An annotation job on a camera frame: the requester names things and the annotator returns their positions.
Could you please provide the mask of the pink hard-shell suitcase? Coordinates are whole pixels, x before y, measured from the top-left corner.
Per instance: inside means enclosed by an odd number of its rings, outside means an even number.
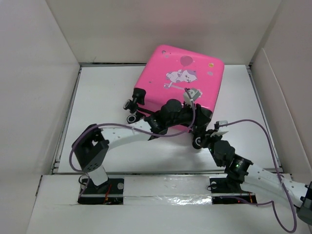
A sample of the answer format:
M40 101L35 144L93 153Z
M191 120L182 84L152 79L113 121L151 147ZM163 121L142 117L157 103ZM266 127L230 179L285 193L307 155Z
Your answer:
M224 68L218 58L169 45L158 46L134 85L132 99L124 104L123 108L130 112L127 122L132 124L153 114L171 99L183 103L185 90L191 88L202 92L194 104L213 114ZM200 149L204 133L192 133L194 148Z

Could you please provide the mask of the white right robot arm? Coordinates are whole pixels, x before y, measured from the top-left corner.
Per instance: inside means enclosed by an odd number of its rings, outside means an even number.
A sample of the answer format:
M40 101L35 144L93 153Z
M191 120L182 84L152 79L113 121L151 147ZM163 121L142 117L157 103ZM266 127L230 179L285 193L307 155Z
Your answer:
M297 217L312 224L312 185L292 181L271 173L235 153L225 132L209 130L201 137L200 146L209 149L215 164L227 174L225 186L231 192L238 189L257 195L267 195L276 203L295 209Z

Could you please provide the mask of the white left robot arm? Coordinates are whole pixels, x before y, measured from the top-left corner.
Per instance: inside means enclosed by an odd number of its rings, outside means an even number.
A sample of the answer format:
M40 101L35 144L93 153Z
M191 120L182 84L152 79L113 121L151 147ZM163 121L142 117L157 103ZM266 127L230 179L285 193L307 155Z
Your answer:
M181 103L171 99L160 110L132 124L89 125L72 144L69 161L72 161L72 157L77 159L79 172L87 174L92 188L101 194L109 186L109 177L102 165L109 150L136 141L169 137L168 129L177 125L186 127L184 133L201 133L211 118L212 111L194 104L193 100Z

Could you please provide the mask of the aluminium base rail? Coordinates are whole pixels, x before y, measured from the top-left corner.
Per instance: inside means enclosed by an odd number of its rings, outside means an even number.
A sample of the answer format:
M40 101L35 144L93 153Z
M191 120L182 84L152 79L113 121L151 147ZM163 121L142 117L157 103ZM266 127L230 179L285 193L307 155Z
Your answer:
M211 205L245 200L259 203L252 192L234 192L224 175L130 175L110 179L99 192L85 176L65 175L57 182L57 205Z

